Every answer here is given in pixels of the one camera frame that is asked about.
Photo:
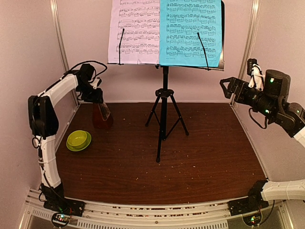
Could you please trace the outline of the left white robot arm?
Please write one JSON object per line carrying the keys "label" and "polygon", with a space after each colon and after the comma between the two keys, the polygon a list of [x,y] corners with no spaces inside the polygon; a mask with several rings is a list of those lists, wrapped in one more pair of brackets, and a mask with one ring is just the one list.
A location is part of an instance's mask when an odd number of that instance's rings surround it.
{"label": "left white robot arm", "polygon": [[55,137],[59,129],[59,120],[54,107],[73,90],[80,93],[84,102],[103,103],[103,92],[99,88],[101,79],[98,78],[93,63],[84,61],[76,64],[47,89],[28,98],[32,145],[38,150],[42,192],[58,212],[64,212],[69,204],[64,197],[63,184],[57,170]]}

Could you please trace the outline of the lilac sheet music page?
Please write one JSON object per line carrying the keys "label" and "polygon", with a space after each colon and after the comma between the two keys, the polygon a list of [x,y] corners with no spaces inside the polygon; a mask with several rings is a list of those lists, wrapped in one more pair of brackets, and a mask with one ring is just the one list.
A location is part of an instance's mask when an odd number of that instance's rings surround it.
{"label": "lilac sheet music page", "polygon": [[160,2],[112,2],[108,63],[159,64]]}

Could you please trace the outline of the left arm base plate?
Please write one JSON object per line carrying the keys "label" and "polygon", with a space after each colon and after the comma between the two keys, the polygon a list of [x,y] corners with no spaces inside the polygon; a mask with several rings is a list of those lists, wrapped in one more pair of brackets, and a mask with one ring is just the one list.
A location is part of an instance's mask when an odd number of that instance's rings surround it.
{"label": "left arm base plate", "polygon": [[48,199],[44,202],[43,207],[52,211],[81,217],[84,211],[85,203],[74,199],[56,200]]}

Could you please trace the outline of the blue sheet music page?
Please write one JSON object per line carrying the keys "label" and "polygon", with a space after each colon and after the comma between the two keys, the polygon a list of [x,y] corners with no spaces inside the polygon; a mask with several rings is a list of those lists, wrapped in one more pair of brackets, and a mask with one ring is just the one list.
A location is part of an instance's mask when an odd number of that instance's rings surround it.
{"label": "blue sheet music page", "polygon": [[222,1],[162,0],[159,64],[218,68],[222,34]]}

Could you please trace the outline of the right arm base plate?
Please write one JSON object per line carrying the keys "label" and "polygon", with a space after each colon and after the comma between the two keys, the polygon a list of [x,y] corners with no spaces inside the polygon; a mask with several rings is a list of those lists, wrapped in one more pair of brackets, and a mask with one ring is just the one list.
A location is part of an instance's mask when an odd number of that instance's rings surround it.
{"label": "right arm base plate", "polygon": [[268,201],[256,202],[249,200],[249,198],[231,200],[227,204],[231,216],[258,211],[259,209],[266,208],[269,206]]}

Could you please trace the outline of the brown wooden metronome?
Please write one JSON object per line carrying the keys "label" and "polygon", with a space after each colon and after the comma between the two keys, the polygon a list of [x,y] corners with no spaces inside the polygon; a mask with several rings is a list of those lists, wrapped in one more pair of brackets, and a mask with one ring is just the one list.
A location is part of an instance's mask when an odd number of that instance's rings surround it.
{"label": "brown wooden metronome", "polygon": [[97,129],[110,129],[113,125],[112,114],[105,102],[93,103],[93,127]]}

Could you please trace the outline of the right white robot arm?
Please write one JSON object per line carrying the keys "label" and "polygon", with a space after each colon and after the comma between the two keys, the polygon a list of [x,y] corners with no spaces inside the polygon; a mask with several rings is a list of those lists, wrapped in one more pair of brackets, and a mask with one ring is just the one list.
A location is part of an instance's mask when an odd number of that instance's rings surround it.
{"label": "right white robot arm", "polygon": [[[248,105],[249,111],[261,113],[265,116],[264,126],[275,123],[302,146],[305,144],[305,110],[298,103],[287,101],[291,77],[277,70],[266,70],[261,78],[262,89],[258,83],[230,77],[222,79],[220,86],[226,98],[235,96],[234,101]],[[294,180],[273,182],[257,181],[249,190],[244,200],[247,210],[255,210],[268,201],[275,200],[304,200],[305,181]]]}

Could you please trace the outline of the black music stand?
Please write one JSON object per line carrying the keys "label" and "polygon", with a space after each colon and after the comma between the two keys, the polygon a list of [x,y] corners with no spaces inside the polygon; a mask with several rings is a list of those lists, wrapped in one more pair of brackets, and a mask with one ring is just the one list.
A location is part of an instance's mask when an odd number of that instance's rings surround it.
{"label": "black music stand", "polygon": [[[223,34],[222,34],[222,40],[223,40],[223,50],[221,53],[221,61],[218,68],[205,68],[205,67],[191,67],[191,68],[198,68],[198,69],[205,69],[205,70],[223,70],[224,69],[224,2],[222,1],[222,18],[223,18]],[[165,140],[169,134],[170,131],[166,129],[167,126],[167,103],[169,100],[174,100],[174,92],[173,90],[169,89],[168,87],[168,75],[169,75],[169,68],[171,66],[164,66],[160,64],[153,65],[156,68],[161,68],[163,71],[163,86],[162,88],[158,89],[156,94],[156,100],[155,105],[161,106],[161,114],[157,116],[157,121],[159,123],[159,140],[163,141]]]}

